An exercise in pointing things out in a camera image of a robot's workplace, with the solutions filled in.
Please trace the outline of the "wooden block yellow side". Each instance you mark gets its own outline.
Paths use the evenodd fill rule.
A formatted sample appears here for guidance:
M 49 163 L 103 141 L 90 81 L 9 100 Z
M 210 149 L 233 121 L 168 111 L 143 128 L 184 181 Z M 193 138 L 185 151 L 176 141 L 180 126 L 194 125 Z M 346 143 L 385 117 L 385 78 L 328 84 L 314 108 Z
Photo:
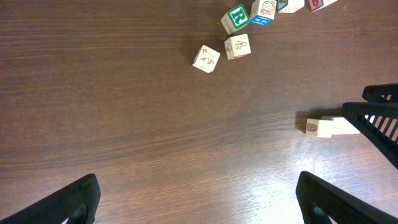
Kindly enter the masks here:
M 307 119 L 305 134 L 318 138 L 330 138 L 333 130 L 333 121 L 322 119 Z

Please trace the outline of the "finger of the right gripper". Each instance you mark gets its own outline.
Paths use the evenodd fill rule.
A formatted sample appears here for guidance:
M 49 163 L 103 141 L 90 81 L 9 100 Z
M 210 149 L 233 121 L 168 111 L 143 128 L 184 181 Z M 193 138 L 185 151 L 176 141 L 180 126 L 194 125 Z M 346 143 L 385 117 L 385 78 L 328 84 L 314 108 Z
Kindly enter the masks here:
M 344 103 L 342 112 L 397 169 L 397 103 Z
M 370 103 L 397 103 L 397 83 L 366 86 L 362 98 Z

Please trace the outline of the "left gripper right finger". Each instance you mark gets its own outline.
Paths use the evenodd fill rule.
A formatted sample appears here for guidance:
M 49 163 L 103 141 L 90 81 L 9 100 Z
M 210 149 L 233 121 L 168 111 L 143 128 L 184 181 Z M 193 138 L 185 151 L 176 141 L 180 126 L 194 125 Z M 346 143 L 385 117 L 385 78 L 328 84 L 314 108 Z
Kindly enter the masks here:
M 305 224 L 393 223 L 397 218 L 373 207 L 327 181 L 302 171 L 296 196 Z

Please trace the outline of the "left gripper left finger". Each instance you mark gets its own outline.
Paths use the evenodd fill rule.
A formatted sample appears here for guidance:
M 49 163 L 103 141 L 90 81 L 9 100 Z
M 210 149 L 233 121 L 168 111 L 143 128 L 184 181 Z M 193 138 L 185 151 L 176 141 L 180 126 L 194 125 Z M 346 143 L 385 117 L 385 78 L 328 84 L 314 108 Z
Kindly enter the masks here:
M 87 174 L 51 195 L 1 220 L 1 223 L 93 224 L 101 197 L 98 180 Z

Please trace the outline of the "wooden block red edge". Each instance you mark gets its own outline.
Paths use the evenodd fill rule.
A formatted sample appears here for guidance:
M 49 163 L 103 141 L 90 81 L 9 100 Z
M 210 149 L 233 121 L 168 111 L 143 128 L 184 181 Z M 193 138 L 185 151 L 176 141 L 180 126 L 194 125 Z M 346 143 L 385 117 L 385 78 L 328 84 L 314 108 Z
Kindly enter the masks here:
M 331 125 L 332 135 L 345 135 L 345 134 L 359 134 L 359 130 L 355 128 L 346 118 L 343 116 L 322 116 L 322 120 L 330 120 L 333 122 Z

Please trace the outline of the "wooden block red side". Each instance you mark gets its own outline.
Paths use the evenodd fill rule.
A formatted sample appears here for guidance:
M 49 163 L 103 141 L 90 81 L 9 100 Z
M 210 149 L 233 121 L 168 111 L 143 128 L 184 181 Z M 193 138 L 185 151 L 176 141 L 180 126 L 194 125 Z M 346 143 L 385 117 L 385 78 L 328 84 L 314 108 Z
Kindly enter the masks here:
M 244 57 L 251 53 L 249 38 L 247 34 L 235 35 L 229 37 L 224 42 L 228 60 Z

